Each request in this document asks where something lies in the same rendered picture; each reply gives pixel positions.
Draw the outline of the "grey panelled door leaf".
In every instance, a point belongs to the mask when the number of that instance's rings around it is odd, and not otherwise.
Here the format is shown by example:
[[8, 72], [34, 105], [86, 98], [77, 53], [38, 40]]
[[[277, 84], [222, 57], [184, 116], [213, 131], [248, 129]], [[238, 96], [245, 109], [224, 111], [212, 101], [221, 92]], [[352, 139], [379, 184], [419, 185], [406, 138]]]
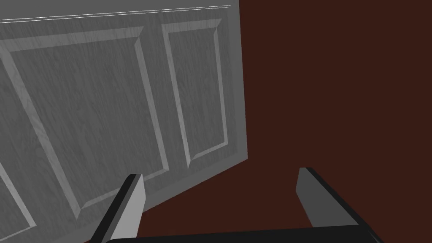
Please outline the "grey panelled door leaf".
[[83, 243], [247, 159], [239, 0], [0, 0], [0, 243]]

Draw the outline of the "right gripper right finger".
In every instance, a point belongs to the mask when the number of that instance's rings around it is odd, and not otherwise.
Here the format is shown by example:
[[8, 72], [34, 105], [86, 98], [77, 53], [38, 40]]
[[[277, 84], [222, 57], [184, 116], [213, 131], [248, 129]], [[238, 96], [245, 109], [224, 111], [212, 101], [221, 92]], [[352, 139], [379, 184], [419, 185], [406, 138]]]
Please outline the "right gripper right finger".
[[345, 235], [346, 243], [383, 243], [367, 222], [311, 167], [299, 169], [296, 194], [313, 229]]

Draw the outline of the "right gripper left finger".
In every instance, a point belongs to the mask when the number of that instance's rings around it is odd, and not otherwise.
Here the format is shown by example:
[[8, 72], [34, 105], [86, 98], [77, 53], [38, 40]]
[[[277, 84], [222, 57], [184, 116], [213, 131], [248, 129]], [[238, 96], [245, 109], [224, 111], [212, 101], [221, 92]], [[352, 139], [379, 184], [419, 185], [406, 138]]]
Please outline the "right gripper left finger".
[[127, 176], [89, 243], [112, 243], [116, 239], [136, 238], [146, 191], [142, 174]]

